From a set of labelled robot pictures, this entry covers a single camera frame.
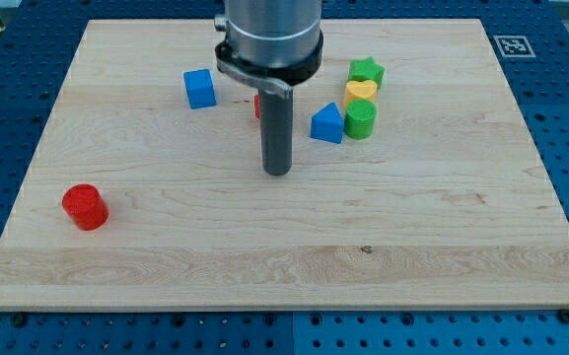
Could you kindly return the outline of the black clamp ring with bracket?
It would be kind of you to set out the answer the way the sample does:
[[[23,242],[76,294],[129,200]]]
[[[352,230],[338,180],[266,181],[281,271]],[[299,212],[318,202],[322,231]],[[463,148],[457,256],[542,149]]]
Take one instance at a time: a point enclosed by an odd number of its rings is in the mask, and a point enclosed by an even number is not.
[[[308,57],[282,68],[259,66],[241,59],[226,38],[216,45],[214,52],[219,72],[241,84],[287,100],[293,98],[296,85],[309,80],[320,69],[322,46],[323,33],[320,31],[318,44]]]

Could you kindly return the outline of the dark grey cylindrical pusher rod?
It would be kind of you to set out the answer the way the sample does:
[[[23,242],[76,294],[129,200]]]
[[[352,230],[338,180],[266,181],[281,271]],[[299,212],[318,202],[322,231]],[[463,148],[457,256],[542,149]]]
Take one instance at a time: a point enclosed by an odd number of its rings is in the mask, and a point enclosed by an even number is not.
[[[287,174],[292,166],[293,99],[258,91],[263,169],[272,176]]]

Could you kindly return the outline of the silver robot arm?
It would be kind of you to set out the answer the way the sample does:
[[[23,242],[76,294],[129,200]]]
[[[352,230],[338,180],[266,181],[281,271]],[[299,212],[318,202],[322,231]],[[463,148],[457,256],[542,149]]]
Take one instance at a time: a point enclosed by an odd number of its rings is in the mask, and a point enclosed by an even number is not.
[[[226,0],[214,19],[224,39],[217,69],[257,89],[262,167],[272,176],[292,166],[294,87],[322,60],[320,0]]]

